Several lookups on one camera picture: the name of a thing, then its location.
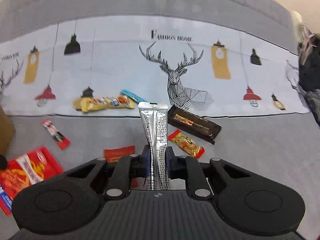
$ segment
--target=silver screw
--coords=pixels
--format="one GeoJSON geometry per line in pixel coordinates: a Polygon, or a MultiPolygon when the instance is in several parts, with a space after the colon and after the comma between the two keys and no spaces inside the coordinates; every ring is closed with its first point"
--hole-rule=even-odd
{"type": "Polygon", "coordinates": [[[207,197],[210,195],[210,191],[205,189],[205,188],[200,188],[200,189],[197,189],[195,191],[195,194],[198,196],[198,197],[207,197]]]}
{"type": "Polygon", "coordinates": [[[118,188],[111,188],[107,191],[107,195],[110,197],[119,197],[122,194],[122,190],[118,188]]]}

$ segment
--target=red packet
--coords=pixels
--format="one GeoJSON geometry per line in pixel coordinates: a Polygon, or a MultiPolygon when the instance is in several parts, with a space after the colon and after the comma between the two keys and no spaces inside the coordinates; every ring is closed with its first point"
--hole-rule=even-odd
{"type": "Polygon", "coordinates": [[[63,172],[44,146],[8,161],[7,169],[0,171],[0,207],[10,215],[12,200],[21,190],[63,172]]]}
{"type": "MultiPolygon", "coordinates": [[[[122,156],[127,156],[130,154],[134,154],[134,145],[128,147],[122,147],[118,149],[104,150],[104,157],[107,159],[108,163],[117,162],[122,156]]],[[[138,186],[137,179],[132,179],[131,188],[135,188],[138,186]]]]}
{"type": "Polygon", "coordinates": [[[56,141],[61,150],[66,149],[70,145],[70,141],[60,133],[57,128],[55,128],[49,119],[44,120],[41,124],[47,128],[48,132],[51,134],[52,138],[56,141]]]}

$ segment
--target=dark brown wrapper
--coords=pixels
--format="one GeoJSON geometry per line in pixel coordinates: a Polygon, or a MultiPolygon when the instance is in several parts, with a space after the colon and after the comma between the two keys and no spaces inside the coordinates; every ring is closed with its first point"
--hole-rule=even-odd
{"type": "Polygon", "coordinates": [[[216,123],[176,106],[172,106],[168,111],[168,123],[212,144],[221,130],[221,126],[216,123]]]}

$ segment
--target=yellow lantern illustration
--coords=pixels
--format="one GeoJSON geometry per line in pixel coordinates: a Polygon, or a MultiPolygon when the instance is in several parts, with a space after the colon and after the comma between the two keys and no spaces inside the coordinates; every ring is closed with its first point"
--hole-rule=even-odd
{"type": "Polygon", "coordinates": [[[26,69],[26,75],[24,77],[24,84],[33,83],[37,77],[38,64],[39,64],[39,51],[36,46],[30,51],[28,55],[28,65],[26,69]]]}
{"type": "Polygon", "coordinates": [[[217,79],[231,79],[228,61],[228,49],[218,41],[211,46],[211,63],[214,77],[217,79]]]}
{"type": "Polygon", "coordinates": [[[280,101],[278,101],[278,99],[276,98],[276,96],[274,94],[272,94],[271,97],[273,100],[273,105],[276,108],[279,108],[280,110],[285,110],[284,104],[282,104],[280,101]]]}

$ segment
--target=white label on red bag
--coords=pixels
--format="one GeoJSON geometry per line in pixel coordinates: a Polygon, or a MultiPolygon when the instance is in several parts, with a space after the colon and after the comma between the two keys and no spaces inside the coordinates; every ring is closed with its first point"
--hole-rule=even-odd
{"type": "Polygon", "coordinates": [[[32,185],[40,181],[43,181],[43,179],[39,177],[38,174],[36,174],[35,171],[33,170],[28,155],[26,154],[22,155],[21,157],[17,158],[16,161],[20,165],[20,167],[23,169],[23,171],[26,173],[32,185]]]}

